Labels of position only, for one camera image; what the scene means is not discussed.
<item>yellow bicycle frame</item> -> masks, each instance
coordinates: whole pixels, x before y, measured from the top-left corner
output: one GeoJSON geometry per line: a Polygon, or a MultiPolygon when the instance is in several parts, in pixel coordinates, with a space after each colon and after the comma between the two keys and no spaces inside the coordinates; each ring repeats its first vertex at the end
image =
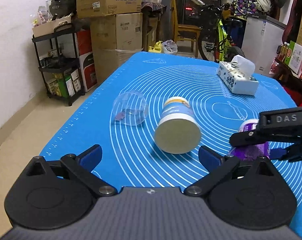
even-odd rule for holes
{"type": "Polygon", "coordinates": [[[228,49],[231,47],[231,43],[229,41],[229,39],[227,39],[227,32],[225,31],[223,24],[222,24],[222,20],[218,20],[217,22],[217,30],[218,30],[218,34],[219,34],[219,43],[220,44],[222,41],[221,46],[219,47],[219,50],[222,51],[222,53],[219,53],[219,56],[217,57],[217,61],[224,61],[226,59],[226,55],[227,55],[227,51],[228,49]]]}

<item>tissue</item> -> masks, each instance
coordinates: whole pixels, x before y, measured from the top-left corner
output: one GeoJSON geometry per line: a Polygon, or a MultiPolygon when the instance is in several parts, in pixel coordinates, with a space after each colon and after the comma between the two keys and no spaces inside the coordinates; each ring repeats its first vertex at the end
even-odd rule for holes
{"type": "Polygon", "coordinates": [[[250,78],[255,72],[256,65],[252,61],[240,55],[236,55],[232,62],[237,63],[238,69],[245,75],[246,78],[250,78]]]}
{"type": "Polygon", "coordinates": [[[259,86],[259,82],[252,76],[255,64],[239,55],[232,61],[221,61],[217,74],[232,93],[254,96],[259,86]]]}

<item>stacked cardboard boxes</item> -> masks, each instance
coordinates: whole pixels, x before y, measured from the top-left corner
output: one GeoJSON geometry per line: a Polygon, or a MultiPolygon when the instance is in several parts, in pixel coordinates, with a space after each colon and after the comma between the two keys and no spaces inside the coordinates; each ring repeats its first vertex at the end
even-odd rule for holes
{"type": "Polygon", "coordinates": [[[98,85],[142,49],[142,0],[77,0],[79,18],[91,18],[98,85]]]}

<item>metal screw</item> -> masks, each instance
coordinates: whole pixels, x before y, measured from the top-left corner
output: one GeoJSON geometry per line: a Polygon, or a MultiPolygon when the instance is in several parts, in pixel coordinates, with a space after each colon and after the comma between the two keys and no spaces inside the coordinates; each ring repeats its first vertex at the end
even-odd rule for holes
{"type": "Polygon", "coordinates": [[[76,155],[75,155],[74,153],[67,154],[66,156],[67,156],[67,157],[71,157],[71,158],[76,157],[76,155]]]}
{"type": "Polygon", "coordinates": [[[111,186],[102,186],[99,188],[99,192],[103,195],[110,195],[114,193],[114,188],[111,186]]]}
{"type": "Polygon", "coordinates": [[[198,195],[202,192],[202,189],[198,186],[190,186],[187,188],[187,192],[192,195],[198,195]]]}

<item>wooden chair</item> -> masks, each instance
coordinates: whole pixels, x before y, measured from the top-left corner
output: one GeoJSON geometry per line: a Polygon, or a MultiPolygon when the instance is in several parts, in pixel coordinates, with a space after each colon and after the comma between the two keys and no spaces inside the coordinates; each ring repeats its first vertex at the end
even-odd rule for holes
{"type": "Polygon", "coordinates": [[[176,0],[171,0],[171,20],[172,20],[172,31],[173,31],[173,41],[191,41],[191,51],[193,51],[194,41],[195,41],[195,57],[198,57],[198,38],[200,35],[201,28],[195,25],[185,25],[178,24],[178,15],[177,15],[177,3],[176,0]],[[179,32],[192,32],[195,33],[196,39],[193,38],[183,38],[179,32]]]}

